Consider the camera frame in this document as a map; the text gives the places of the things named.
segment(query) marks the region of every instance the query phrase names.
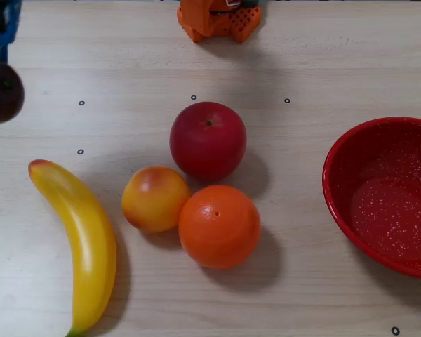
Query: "bowl rim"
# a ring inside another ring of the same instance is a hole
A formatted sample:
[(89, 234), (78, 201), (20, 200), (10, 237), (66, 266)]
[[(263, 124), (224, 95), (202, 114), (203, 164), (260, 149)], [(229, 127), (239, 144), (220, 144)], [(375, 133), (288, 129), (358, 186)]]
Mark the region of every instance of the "bowl rim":
[(346, 143), (353, 135), (358, 133), (359, 131), (364, 131), (366, 129), (383, 125), (383, 124), (390, 124), (390, 123), (410, 123), (410, 124), (419, 124), (421, 125), (421, 119), (412, 118), (412, 117), (384, 117), (379, 119), (373, 119), (370, 121), (366, 121), (362, 124), (355, 126), (354, 128), (349, 129), (345, 132), (341, 137), (337, 139), (337, 141), (333, 144), (329, 153), (326, 157), (323, 166), (323, 194), (324, 199), (326, 200), (326, 204), (329, 208), (330, 214), (334, 218), (335, 222), (337, 223), (338, 227), (342, 230), (342, 232), (347, 236), (347, 238), (355, 245), (357, 248), (361, 249), (366, 255), (368, 255), (373, 260), (385, 265), (386, 267), (400, 272), (402, 274), (417, 277), (421, 279), (421, 270), (416, 270), (411, 267), (406, 267), (399, 262), (389, 258), (388, 256), (379, 253), (375, 249), (371, 248), (364, 240), (362, 240), (354, 231), (343, 221), (340, 212), (337, 210), (334, 199), (330, 192), (330, 185), (329, 185), (329, 176), (330, 171), (332, 169), (333, 160), (335, 155), (338, 153), (340, 147)]

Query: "peach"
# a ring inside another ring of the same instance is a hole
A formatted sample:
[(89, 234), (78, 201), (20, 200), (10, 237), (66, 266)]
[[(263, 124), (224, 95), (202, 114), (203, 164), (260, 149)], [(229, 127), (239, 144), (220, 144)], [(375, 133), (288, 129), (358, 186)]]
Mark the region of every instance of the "peach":
[(178, 225), (180, 213), (190, 198), (184, 178), (167, 166), (147, 166), (129, 180), (121, 199), (126, 220), (148, 233)]

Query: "orange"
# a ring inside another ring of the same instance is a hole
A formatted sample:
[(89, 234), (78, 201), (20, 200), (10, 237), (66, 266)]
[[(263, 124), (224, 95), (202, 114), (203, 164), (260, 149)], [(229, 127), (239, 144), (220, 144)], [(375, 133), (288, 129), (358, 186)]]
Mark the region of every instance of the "orange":
[(244, 262), (260, 238), (254, 203), (230, 186), (209, 186), (186, 201), (180, 214), (182, 247), (197, 263), (230, 269)]

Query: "wooden table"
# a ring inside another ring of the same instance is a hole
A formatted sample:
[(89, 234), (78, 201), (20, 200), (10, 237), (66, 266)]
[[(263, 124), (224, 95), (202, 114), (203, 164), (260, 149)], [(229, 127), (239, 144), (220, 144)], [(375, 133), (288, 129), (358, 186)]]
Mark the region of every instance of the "wooden table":
[[(421, 4), (270, 3), (243, 45), (193, 44), (176, 6), (24, 5), (10, 62), (25, 107), (0, 125), (0, 336), (64, 336), (71, 324), (69, 242), (27, 174), (42, 158), (81, 177), (115, 225), (116, 285), (89, 336), (379, 337), (397, 326), (421, 337), (421, 281), (359, 253), (321, 191), (348, 128), (421, 117)], [(174, 235), (144, 237), (120, 208), (135, 170), (175, 167), (169, 131), (191, 95), (232, 107), (248, 130), (226, 183), (255, 200), (263, 233), (230, 272), (201, 269)]]

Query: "orange fruit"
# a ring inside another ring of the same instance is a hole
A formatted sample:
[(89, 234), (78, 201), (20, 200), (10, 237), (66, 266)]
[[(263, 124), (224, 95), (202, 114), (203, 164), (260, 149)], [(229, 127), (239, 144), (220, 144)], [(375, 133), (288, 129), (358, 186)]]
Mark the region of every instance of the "orange fruit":
[(121, 207), (126, 220), (148, 233), (159, 233), (178, 225), (190, 190), (184, 178), (167, 166), (147, 166), (129, 180)]
[(230, 186), (209, 186), (186, 201), (180, 214), (180, 241), (197, 263), (230, 269), (244, 262), (260, 238), (254, 203)]

